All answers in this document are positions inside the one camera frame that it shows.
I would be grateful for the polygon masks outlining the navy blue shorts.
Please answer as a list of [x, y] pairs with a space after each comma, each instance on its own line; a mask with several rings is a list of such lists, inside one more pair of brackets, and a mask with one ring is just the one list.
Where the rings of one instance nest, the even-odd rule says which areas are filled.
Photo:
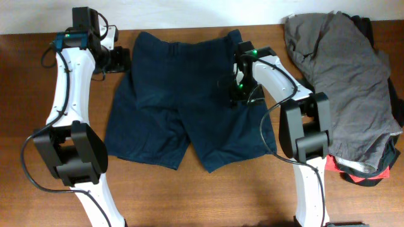
[[177, 169], [193, 146], [208, 172], [276, 152], [266, 105], [230, 106], [238, 30], [198, 44], [164, 42], [141, 32], [131, 72], [114, 95], [107, 152]]

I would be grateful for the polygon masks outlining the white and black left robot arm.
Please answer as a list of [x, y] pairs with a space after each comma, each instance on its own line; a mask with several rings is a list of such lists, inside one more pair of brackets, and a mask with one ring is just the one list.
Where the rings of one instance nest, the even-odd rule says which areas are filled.
[[65, 185], [59, 193], [75, 194], [92, 226], [127, 225], [107, 183], [107, 149], [88, 116], [92, 76], [129, 69], [129, 51], [116, 47], [117, 39], [115, 28], [57, 34], [52, 109], [45, 126], [30, 136], [51, 175]]

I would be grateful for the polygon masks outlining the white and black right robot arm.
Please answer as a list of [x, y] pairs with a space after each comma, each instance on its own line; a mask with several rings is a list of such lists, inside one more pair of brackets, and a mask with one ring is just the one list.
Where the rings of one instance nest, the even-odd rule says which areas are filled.
[[333, 142], [328, 97], [301, 85], [282, 65], [270, 47], [256, 49], [242, 42], [235, 51], [234, 82], [230, 97], [234, 104], [257, 105], [264, 102], [264, 91], [278, 108], [278, 140], [282, 161], [294, 169], [297, 191], [296, 226], [327, 226], [330, 218], [325, 205], [324, 169]]

